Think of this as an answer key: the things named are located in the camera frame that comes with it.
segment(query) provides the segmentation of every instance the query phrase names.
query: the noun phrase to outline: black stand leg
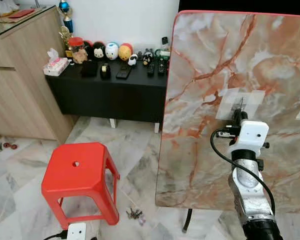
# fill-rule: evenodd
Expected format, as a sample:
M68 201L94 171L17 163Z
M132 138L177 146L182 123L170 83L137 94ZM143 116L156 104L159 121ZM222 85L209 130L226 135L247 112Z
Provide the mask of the black stand leg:
M190 223L190 220L191 220L191 215L192 215L192 208L189 208L188 209L188 214L186 216L186 220L185 220L185 223L184 223L184 226L182 228L182 232L185 234L188 230L188 227L189 227L189 223Z

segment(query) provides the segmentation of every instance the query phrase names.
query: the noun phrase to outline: marble-patterned board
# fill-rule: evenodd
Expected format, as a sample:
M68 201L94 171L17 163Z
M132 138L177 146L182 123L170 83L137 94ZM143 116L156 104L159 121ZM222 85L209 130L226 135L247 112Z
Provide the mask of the marble-patterned board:
M234 210L231 166L210 135L233 109L269 125L263 177L278 212L300 213L300 16L186 11L177 16L164 110L158 206ZM226 153L229 140L216 139Z

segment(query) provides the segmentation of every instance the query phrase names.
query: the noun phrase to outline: cabinet door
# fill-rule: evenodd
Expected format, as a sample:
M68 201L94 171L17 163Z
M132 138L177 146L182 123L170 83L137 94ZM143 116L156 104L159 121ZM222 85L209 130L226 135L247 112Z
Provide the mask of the cabinet door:
M14 68L0 67L0 134L54 139L28 87Z

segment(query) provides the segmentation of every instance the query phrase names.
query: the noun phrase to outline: power socket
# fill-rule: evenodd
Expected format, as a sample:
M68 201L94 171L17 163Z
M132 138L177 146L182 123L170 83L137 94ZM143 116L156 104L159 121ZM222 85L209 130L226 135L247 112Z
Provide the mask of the power socket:
M86 240L86 228L85 222L70 224L66 240Z

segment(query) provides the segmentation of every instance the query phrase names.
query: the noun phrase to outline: white wall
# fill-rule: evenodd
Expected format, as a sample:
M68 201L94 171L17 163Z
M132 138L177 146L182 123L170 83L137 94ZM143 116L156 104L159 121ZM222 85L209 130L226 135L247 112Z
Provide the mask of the white wall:
M35 0L14 0L34 4ZM38 0L58 5L59 0ZM135 50L160 47L161 37L171 42L179 0L68 0L73 8L74 35L85 40L131 43Z

